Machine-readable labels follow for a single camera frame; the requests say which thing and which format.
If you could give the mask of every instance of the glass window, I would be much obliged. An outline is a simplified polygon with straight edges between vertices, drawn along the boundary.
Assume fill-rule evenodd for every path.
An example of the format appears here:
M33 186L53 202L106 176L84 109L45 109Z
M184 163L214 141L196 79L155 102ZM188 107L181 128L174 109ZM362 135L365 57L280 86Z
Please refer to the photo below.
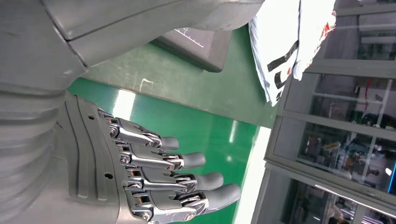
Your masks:
M396 195L396 142L283 118L275 154Z
M395 21L396 13L337 17L316 58L395 60Z
M337 9L353 8L353 7L369 7L374 5L392 4L396 0L342 0L337 1Z
M309 114L396 130L395 80L325 74L316 76L316 88L305 93L305 97L311 98ZM294 105L287 105L286 108L307 112Z
M354 202L272 172L257 223L351 224L356 208Z
M377 211L367 209L362 224L395 224L396 219L388 217Z

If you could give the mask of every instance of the screw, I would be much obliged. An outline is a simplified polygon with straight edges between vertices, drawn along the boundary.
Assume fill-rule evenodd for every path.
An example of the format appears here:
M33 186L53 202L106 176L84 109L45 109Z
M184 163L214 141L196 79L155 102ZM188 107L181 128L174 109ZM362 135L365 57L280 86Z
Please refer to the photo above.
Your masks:
M147 221L150 219L150 216L147 213L141 214L140 217L146 219Z
M139 184L137 184L137 183L132 184L130 187L132 187L132 188L140 188Z
M195 217L195 212L192 212L192 213L188 214L188 215L186 216L186 218L184 218L184 220L185 220L185 221L190 221L190 220L192 220L192 218L194 218L194 217Z
M125 157L125 156L122 156L121 159L120 159L120 162L122 162L122 163L128 163L128 158Z

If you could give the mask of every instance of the green floor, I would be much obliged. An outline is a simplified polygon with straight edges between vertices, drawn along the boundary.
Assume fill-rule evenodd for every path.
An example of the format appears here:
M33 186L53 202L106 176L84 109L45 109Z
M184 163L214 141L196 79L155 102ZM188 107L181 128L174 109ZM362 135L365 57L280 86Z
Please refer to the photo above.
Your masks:
M266 103L255 71L247 26L233 31L221 73L146 44L91 68L84 77L264 127L275 120L276 108Z
M181 153L203 152L207 163L204 167L193 170L194 172L205 174L220 171L224 175L225 183L242 184L258 128L256 125L119 90L83 78L74 82L69 90L116 116L142 124L162 136L177 137ZM196 217L189 223L230 224L235 208L236 204L233 204L212 214Z

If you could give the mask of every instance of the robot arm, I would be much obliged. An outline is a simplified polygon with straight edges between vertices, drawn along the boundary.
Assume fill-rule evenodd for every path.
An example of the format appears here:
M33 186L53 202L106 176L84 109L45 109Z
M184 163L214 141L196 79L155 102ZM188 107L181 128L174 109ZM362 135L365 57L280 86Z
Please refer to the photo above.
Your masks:
M109 123L111 114L66 89L89 67L173 28L240 27L262 2L0 1L0 223L160 224L235 201L235 185L215 189L218 174L176 172L203 165L202 154L169 153L175 139Z

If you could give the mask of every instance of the white plastic bag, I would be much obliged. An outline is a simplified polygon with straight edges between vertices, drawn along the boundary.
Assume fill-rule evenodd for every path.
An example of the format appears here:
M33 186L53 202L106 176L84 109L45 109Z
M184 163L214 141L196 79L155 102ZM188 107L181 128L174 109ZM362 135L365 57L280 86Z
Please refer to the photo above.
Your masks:
M322 41L335 28L335 0L301 0L297 61L293 77L301 80L320 49Z
M301 80L335 26L335 0L266 0L249 23L257 74L275 106L292 73Z
M299 5L298 0L266 0L249 23L256 70L272 106L297 58Z

